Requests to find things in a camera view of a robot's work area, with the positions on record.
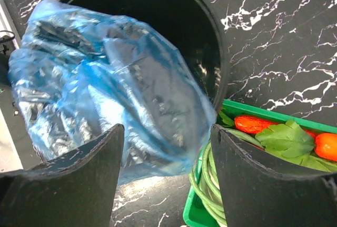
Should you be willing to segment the detached blue trash bag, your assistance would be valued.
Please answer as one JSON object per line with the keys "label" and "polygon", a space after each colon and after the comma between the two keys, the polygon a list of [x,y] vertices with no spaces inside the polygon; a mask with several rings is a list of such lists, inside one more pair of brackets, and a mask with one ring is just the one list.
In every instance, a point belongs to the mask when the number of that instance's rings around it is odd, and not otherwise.
{"label": "detached blue trash bag", "polygon": [[33,10],[8,78],[44,161],[122,124],[119,184],[191,172],[216,119],[181,53],[147,23],[57,0]]}

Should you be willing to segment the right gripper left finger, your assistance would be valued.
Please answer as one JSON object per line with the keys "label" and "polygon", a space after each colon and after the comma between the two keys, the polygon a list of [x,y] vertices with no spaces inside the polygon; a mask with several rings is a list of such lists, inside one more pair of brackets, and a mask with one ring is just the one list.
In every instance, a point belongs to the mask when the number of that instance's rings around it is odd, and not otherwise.
{"label": "right gripper left finger", "polygon": [[1,173],[1,226],[109,226],[123,144],[117,124],[30,170]]}

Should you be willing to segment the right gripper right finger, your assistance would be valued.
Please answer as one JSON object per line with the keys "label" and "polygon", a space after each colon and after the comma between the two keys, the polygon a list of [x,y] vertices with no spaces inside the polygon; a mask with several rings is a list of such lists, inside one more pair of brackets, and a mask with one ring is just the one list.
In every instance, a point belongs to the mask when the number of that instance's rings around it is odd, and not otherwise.
{"label": "right gripper right finger", "polygon": [[214,124],[211,146],[228,226],[336,226],[336,174],[279,159]]}

